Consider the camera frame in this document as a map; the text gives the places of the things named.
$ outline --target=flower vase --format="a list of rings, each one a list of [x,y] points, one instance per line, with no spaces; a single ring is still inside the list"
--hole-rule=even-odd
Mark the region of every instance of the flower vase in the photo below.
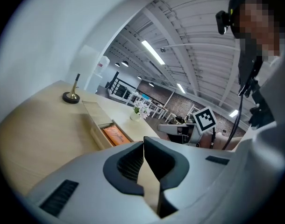
[[[135,112],[133,111],[133,112],[131,113],[131,115],[130,115],[130,119],[132,119],[132,120],[138,122],[138,121],[140,121],[141,117],[140,117],[139,114],[137,114],[137,113],[135,113]]]

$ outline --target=flower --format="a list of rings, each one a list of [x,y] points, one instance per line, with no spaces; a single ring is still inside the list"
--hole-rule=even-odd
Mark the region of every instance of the flower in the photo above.
[[[145,119],[150,115],[151,110],[142,101],[134,102],[134,112],[140,116],[141,119]]]

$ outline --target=orange object in box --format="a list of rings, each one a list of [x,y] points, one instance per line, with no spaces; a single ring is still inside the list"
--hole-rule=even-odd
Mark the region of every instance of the orange object in box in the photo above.
[[[103,129],[103,132],[114,145],[131,143],[116,125]]]

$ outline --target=brick wall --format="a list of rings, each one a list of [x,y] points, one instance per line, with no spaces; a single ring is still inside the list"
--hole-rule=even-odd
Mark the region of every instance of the brick wall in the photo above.
[[[162,88],[156,85],[155,87],[152,87],[149,85],[148,82],[143,81],[143,80],[140,82],[137,88],[143,93],[146,93],[147,95],[160,101],[162,104],[165,104],[172,94],[172,91],[168,89],[165,89],[165,88]]]
[[[168,98],[171,95],[171,91],[167,90],[165,88],[162,88],[160,86],[156,86],[155,87],[151,87],[149,85],[148,82],[142,81],[139,86],[138,89],[141,90],[142,92],[152,96],[153,98],[159,100],[160,102],[162,102],[163,104],[165,104],[165,102],[168,100]],[[190,108],[192,107],[192,105],[194,104],[194,106],[198,109],[203,109],[204,106],[192,101],[191,99],[188,99],[184,96],[178,95],[176,93],[173,94],[173,96],[171,97],[170,101],[167,103],[166,108],[178,115],[181,116],[182,118],[185,118],[186,114],[189,112]],[[224,118],[223,116],[215,113],[215,117],[217,120],[217,126],[216,126],[216,132],[222,132],[222,130],[226,130],[226,136],[229,136],[233,127],[233,123],[229,120],[227,120],[226,118]],[[237,131],[234,135],[234,137],[241,137],[245,134],[245,131],[242,130],[241,128],[237,128]]]

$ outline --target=blue object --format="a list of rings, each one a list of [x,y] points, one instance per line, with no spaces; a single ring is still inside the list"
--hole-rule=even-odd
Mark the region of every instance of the blue object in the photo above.
[[[142,94],[142,97],[144,97],[145,99],[149,99],[149,97],[146,96],[145,94]]]

